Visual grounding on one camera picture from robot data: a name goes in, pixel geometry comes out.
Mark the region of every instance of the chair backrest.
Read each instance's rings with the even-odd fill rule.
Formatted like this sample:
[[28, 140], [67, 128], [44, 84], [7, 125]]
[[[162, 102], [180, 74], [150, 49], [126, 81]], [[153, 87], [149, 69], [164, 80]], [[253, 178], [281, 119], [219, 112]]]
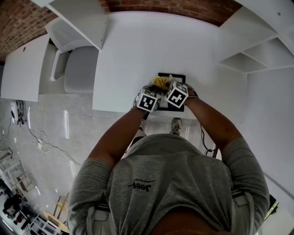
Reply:
[[45, 29], [55, 46], [62, 52], [74, 50], [82, 46], [92, 46], [87, 39], [60, 17], [50, 21], [45, 26]]

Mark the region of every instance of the brick ceiling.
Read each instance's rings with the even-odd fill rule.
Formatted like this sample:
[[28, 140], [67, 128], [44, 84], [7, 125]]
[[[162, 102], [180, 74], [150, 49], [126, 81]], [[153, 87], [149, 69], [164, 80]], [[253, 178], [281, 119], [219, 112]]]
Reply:
[[[222, 25], [241, 5], [234, 0], [98, 0], [104, 11], [158, 11]], [[0, 62], [18, 47], [44, 35], [56, 15], [30, 0], [0, 0]]]

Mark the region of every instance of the fiducial marker cube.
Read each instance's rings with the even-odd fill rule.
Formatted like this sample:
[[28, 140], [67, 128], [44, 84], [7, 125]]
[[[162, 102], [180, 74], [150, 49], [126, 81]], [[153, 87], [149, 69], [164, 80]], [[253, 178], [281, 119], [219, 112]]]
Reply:
[[161, 95], [141, 89], [137, 97], [137, 107], [148, 112], [155, 111], [161, 101]]
[[185, 85], [174, 82], [164, 96], [164, 99], [175, 107], [180, 108], [188, 96], [188, 88]]

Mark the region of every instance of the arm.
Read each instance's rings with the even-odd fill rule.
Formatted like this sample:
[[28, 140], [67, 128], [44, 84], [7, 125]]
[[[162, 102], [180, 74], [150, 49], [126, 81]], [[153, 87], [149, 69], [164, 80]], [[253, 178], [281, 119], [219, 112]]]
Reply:
[[146, 111], [131, 109], [101, 137], [74, 180], [68, 204], [68, 228], [75, 235], [87, 233], [91, 207], [103, 202], [111, 169], [134, 138]]
[[[189, 98], [185, 104], [219, 147], [222, 161], [231, 171], [233, 189], [251, 194], [254, 201], [254, 231], [257, 231], [268, 211], [269, 192], [254, 154], [234, 124], [213, 107], [199, 98]], [[248, 211], [243, 212], [243, 216], [246, 213], [250, 217]]]
[[142, 109], [131, 109], [108, 129], [88, 158], [99, 159], [112, 169], [130, 145], [145, 114]]
[[201, 99], [188, 98], [185, 105], [193, 112], [196, 119], [204, 127], [221, 152], [223, 152], [232, 141], [242, 137], [229, 119]]

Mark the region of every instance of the white floor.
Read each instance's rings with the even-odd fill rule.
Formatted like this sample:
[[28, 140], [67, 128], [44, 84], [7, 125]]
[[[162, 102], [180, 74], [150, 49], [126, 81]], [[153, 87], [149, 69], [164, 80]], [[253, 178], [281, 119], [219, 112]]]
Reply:
[[[40, 95], [39, 102], [26, 102], [31, 132], [39, 136], [43, 129], [45, 134], [42, 134], [42, 139], [46, 140], [47, 136], [50, 144], [66, 151], [82, 164], [104, 132], [123, 115], [92, 110], [92, 98], [92, 95]], [[0, 128], [5, 136], [10, 118], [10, 101], [1, 101]], [[169, 117], [150, 115], [145, 124], [146, 134], [169, 133], [171, 120]], [[183, 120], [181, 136], [204, 152], [200, 126], [196, 120]], [[213, 147], [207, 134], [205, 143], [208, 148]], [[26, 194], [32, 207], [36, 212], [46, 210], [53, 213], [58, 197], [70, 191], [79, 166], [59, 149], [44, 153], [49, 150], [46, 144], [40, 151], [26, 123], [19, 127], [11, 122], [9, 136], [5, 138], [1, 135], [0, 145], [1, 148], [10, 147], [13, 158], [19, 158], [23, 168], [34, 176], [37, 186]]]

